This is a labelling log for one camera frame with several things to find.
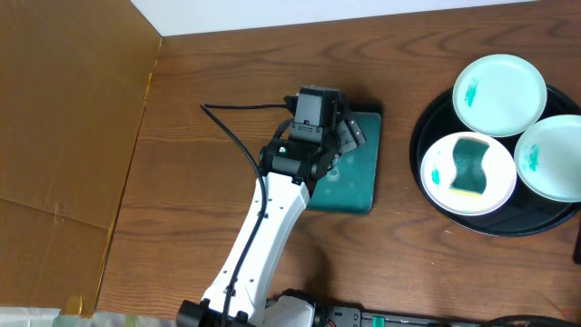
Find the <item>mint plate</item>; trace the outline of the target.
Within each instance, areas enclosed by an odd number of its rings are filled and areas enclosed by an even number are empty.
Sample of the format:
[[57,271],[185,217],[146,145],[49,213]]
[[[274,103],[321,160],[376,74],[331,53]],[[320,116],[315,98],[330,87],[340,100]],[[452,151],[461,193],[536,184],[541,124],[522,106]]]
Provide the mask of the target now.
[[517,173],[533,192],[561,203],[580,201],[580,116],[560,114],[527,129],[515,148]]
[[469,64],[452,90],[458,119],[491,137],[524,132],[542,115],[547,85],[527,60],[512,54],[486,55]]

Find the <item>mint plate right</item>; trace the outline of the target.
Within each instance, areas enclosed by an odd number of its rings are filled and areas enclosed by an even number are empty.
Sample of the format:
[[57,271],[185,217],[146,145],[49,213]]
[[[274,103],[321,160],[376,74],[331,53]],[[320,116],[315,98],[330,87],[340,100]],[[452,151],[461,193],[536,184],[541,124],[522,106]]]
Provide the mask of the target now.
[[517,173],[533,192],[561,203],[580,201],[580,116],[560,114],[527,129],[515,148]]

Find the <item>black rectangular water tray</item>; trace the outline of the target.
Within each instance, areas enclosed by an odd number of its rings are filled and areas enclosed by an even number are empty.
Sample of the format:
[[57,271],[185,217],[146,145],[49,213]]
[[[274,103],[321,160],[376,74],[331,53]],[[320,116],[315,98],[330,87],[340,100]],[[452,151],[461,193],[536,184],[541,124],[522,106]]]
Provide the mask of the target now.
[[369,213],[375,191],[383,108],[381,103],[351,104],[349,123],[356,148],[335,160],[331,170],[317,182],[307,209],[332,213]]

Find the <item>brown cardboard panel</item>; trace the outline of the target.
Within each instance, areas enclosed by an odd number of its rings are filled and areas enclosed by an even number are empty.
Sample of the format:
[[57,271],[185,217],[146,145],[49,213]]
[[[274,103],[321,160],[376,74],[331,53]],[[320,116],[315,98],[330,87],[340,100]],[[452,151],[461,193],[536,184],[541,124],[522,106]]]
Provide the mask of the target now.
[[1,303],[94,312],[162,38],[128,1],[1,4]]

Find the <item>white plate with stain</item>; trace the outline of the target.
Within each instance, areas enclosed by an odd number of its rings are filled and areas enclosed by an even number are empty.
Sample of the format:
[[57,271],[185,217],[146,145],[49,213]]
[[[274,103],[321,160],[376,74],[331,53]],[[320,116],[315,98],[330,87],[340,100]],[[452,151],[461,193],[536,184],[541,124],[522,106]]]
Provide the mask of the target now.
[[[480,196],[454,193],[449,189],[456,175],[452,151],[459,138],[474,138],[489,144],[483,160],[487,188]],[[495,211],[509,199],[517,183],[515,161],[508,149],[496,139],[474,132],[450,134],[432,144],[423,156],[420,177],[428,196],[438,206],[466,216]]]

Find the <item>green yellow sponge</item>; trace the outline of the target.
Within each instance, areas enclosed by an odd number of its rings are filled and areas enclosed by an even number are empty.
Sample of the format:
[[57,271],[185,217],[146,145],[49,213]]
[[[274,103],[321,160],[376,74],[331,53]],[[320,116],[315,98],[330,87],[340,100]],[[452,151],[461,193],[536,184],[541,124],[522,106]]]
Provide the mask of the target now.
[[474,138],[459,138],[452,151],[456,175],[449,189],[454,193],[480,196],[487,188],[483,169],[484,156],[489,144]]

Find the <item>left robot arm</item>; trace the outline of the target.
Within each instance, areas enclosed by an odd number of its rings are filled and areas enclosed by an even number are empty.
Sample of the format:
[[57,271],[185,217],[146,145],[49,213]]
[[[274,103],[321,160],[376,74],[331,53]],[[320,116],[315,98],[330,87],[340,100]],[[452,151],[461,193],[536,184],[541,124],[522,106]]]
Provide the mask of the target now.
[[348,152],[310,192],[291,176],[266,173],[256,182],[251,207],[222,266],[199,303],[185,301],[180,327],[325,326],[330,309],[308,294],[285,291],[271,302],[268,291],[294,224],[306,210],[369,213],[374,197],[381,116],[356,112],[340,124]]

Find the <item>mint plate top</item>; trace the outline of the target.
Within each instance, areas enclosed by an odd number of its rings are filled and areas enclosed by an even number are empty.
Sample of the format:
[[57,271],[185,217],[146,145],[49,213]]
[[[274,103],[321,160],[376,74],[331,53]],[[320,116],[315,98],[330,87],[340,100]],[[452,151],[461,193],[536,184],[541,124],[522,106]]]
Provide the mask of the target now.
[[491,137],[524,132],[542,115],[547,85],[527,60],[512,54],[486,55],[469,64],[452,90],[458,119]]

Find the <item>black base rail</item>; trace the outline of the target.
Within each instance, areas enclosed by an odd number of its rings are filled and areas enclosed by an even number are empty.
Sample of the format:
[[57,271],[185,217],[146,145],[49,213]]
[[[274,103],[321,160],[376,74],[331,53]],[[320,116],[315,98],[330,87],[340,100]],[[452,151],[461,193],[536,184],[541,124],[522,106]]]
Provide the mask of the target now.
[[452,320],[391,312],[366,312],[354,306],[329,306],[315,302],[281,296],[282,304],[268,300],[264,313],[264,326],[311,326],[324,327],[476,327],[480,322]]

